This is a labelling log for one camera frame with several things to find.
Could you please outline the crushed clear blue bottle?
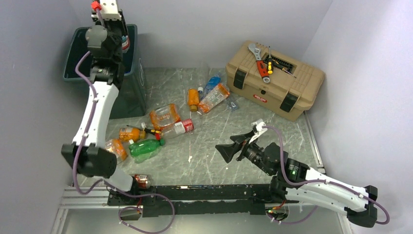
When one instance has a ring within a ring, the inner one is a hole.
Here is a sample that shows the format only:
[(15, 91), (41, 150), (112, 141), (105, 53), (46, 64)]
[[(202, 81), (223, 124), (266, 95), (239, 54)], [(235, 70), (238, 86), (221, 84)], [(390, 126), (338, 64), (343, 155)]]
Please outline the crushed clear blue bottle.
[(235, 111), (235, 110), (238, 110), (238, 109), (239, 109), (239, 106), (238, 106), (238, 104), (237, 104), (237, 102), (236, 102), (235, 100), (232, 100), (232, 99), (230, 99), (230, 98), (227, 98), (227, 99), (225, 100), (225, 102), (227, 103), (228, 109), (229, 109), (230, 111)]

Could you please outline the red label clear bottle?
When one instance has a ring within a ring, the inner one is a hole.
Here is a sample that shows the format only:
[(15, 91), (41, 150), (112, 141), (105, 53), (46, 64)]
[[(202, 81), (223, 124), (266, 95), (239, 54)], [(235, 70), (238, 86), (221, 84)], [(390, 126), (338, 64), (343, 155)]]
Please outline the red label clear bottle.
[(193, 130), (194, 124), (192, 119), (189, 118), (163, 128), (160, 137), (162, 139), (171, 139)]

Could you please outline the clear orange-label bottle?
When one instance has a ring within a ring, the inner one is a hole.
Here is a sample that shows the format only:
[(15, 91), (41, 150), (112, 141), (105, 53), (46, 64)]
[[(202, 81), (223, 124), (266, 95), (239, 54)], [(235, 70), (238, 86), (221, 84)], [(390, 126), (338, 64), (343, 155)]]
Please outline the clear orange-label bottle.
[(215, 106), (229, 97), (229, 89), (223, 84), (217, 84), (198, 104), (198, 112), (206, 114)]

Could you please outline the blue label water bottle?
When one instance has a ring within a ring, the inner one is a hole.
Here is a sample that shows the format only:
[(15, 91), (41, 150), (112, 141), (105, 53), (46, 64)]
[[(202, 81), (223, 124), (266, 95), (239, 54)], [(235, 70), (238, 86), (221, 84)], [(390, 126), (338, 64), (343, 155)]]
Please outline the blue label water bottle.
[(197, 91), (198, 94), (203, 97), (206, 96), (210, 91), (212, 91), (217, 84), (221, 82), (220, 75), (214, 75), (208, 80), (201, 77), (198, 79)]

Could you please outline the red label Coke bottle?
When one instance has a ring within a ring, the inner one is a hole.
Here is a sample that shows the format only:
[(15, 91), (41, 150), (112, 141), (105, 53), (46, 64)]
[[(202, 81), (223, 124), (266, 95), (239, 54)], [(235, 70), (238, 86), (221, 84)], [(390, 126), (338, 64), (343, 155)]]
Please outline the red label Coke bottle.
[(122, 36), (122, 53), (127, 53), (130, 48), (129, 36)]

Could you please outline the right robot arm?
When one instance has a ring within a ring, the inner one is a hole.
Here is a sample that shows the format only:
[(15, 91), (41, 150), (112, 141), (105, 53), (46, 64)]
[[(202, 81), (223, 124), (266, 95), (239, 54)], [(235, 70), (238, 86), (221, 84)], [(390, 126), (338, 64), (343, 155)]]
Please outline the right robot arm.
[(215, 148), (225, 162), (229, 163), (239, 154), (237, 161), (247, 159), (271, 176), (268, 195), (274, 202), (312, 203), (342, 214), (361, 227), (372, 228), (377, 224), (376, 187), (357, 187), (332, 179), (289, 158), (281, 144), (272, 142), (265, 148), (259, 146), (258, 137), (258, 131), (253, 129), (247, 134), (231, 136), (231, 144), (218, 144)]

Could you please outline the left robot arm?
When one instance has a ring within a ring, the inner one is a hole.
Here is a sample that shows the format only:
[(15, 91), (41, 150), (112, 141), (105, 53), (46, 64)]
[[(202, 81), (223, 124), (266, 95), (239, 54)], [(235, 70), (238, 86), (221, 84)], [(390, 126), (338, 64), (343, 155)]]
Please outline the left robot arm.
[(80, 189), (78, 174), (105, 181), (132, 205), (139, 200), (140, 191), (133, 187), (133, 178), (117, 167), (116, 156), (105, 150), (105, 132), (125, 73), (123, 38), (128, 31), (116, 5), (95, 2), (92, 9), (97, 21), (86, 32), (88, 51), (75, 67), (89, 86), (89, 97), (79, 130), (71, 143), (62, 145), (61, 154), (72, 168), (73, 183), (80, 194), (88, 191)]

